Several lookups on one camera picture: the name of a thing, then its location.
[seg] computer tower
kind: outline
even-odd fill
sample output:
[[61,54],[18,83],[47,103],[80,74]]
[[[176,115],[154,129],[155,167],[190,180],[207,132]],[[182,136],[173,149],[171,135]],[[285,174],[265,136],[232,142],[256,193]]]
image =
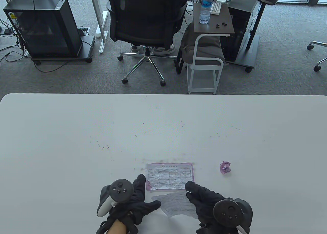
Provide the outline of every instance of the computer tower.
[[235,34],[232,34],[230,37],[220,38],[221,48],[226,61],[234,62],[236,60],[237,54],[246,40],[244,35],[251,25],[252,17],[256,15],[253,10],[257,3],[257,0],[231,0],[228,3]]
[[68,0],[11,0],[4,11],[32,58],[77,57],[81,51]]

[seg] debris on table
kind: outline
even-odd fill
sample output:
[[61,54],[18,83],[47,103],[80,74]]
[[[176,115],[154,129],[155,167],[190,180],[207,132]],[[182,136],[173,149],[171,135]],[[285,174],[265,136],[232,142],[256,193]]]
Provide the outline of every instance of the debris on table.
[[230,162],[227,162],[227,161],[223,161],[221,164],[220,164],[220,172],[222,174],[225,174],[227,172],[230,172],[231,169],[229,168],[230,166]]
[[146,165],[146,189],[182,190],[187,181],[194,182],[191,163],[149,163]]

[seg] paper form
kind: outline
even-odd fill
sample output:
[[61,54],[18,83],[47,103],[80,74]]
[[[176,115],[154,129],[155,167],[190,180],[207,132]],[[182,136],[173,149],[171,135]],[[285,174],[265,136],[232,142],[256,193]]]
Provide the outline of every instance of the paper form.
[[152,200],[161,201],[160,208],[168,217],[172,217],[178,214],[185,214],[195,219],[198,218],[194,204],[190,203],[186,197],[186,191],[153,196]]
[[185,189],[187,181],[194,182],[191,163],[149,163],[146,165],[146,189]]

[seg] white keyboard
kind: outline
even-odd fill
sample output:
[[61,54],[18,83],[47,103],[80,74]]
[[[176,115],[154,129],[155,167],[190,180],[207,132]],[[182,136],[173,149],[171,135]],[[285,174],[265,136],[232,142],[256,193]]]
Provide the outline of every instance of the white keyboard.
[[212,3],[212,7],[211,7],[211,10],[210,10],[210,13],[211,14],[219,15],[220,8],[221,8],[221,3]]

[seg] crumpled paper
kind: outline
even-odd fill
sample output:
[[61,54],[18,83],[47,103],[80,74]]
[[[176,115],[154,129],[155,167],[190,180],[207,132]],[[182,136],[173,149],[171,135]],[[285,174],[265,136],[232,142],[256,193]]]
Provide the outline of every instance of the crumpled paper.
[[220,164],[220,172],[222,174],[225,174],[227,172],[230,172],[231,169],[229,168],[230,166],[230,162],[227,162],[227,161],[223,161],[221,164]]

